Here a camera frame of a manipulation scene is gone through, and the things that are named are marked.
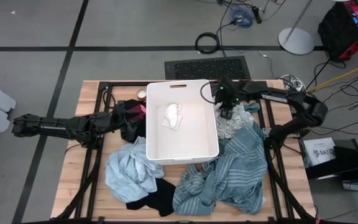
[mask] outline white box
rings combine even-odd
[[[161,165],[207,162],[219,154],[211,86],[207,80],[147,85],[146,155]],[[181,104],[177,130],[162,126],[165,110]]]

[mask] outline wooden table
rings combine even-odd
[[[101,81],[84,81],[80,93],[80,99],[78,101],[76,116],[82,116],[85,114],[93,113],[96,101],[96,95],[98,92],[99,82]],[[266,80],[269,87],[283,88],[283,82],[281,80]],[[115,86],[112,89],[112,93],[116,100],[130,100],[136,99],[136,92],[140,89],[145,89],[145,86]],[[262,108],[264,112],[265,124],[269,126],[269,120],[267,116],[267,110],[262,100]],[[291,120],[291,113],[288,105],[272,102],[272,110],[276,124],[284,124]],[[76,141],[70,141],[68,147],[78,144]],[[110,188],[104,183],[105,174],[104,168],[109,155],[118,150],[121,146],[126,144],[121,139],[120,132],[109,133],[105,135],[103,155],[101,159],[101,167],[99,170],[99,180],[97,185],[96,198],[93,210],[93,220],[97,220],[98,217],[105,217],[106,221],[267,221],[267,217],[275,217],[274,205],[272,201],[272,194],[270,191],[269,175],[266,172],[266,176],[263,182],[263,193],[267,202],[264,204],[260,213],[257,215],[249,215],[238,211],[234,207],[230,207],[222,202],[217,202],[214,212],[210,216],[180,216],[169,215],[161,218],[158,215],[158,211],[144,207],[140,210],[127,210],[125,204],[116,200],[111,193]],[[287,146],[299,150],[298,141],[296,139],[287,139],[285,141]],[[59,185],[55,197],[55,203],[53,205],[52,217],[59,215],[64,208],[70,203],[74,195],[79,189],[81,173],[84,164],[86,150],[78,147],[70,149],[63,163],[63,169],[59,180]],[[285,147],[282,148],[282,157],[287,174],[288,186],[296,199],[306,209],[306,211],[315,215],[313,199],[311,197],[308,178],[306,176],[305,168],[303,165],[302,157]],[[164,166],[164,179],[177,185],[180,181],[181,174],[186,171],[187,165],[178,166]],[[287,210],[285,208],[285,201],[283,194],[278,188],[278,194],[280,197],[280,206],[283,213],[283,217],[287,217]],[[89,190],[84,196],[84,203],[82,209],[82,217],[85,217],[86,208],[88,206]]]

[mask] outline blue striped towel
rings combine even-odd
[[[238,130],[225,142],[218,159],[202,164],[204,172],[195,164],[188,166],[173,196],[175,213],[210,215],[216,200],[244,213],[259,213],[267,163],[260,135],[263,133],[258,129],[258,126],[246,126]]]

